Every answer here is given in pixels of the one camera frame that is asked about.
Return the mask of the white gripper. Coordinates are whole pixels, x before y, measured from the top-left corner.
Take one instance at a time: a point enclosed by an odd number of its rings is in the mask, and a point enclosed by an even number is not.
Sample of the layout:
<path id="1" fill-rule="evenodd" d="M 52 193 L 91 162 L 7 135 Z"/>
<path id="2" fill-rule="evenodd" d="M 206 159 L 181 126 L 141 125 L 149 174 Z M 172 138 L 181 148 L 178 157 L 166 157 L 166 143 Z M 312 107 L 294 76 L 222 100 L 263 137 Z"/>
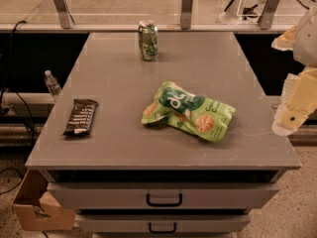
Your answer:
<path id="1" fill-rule="evenodd" d="M 275 38 L 271 46 L 283 52 L 293 50 L 296 61 L 317 66 L 317 8 L 310 8 L 297 26 Z M 278 136 L 288 136 L 317 110 L 317 68 L 305 67 L 298 75 L 289 73 L 280 100 L 271 129 Z"/>

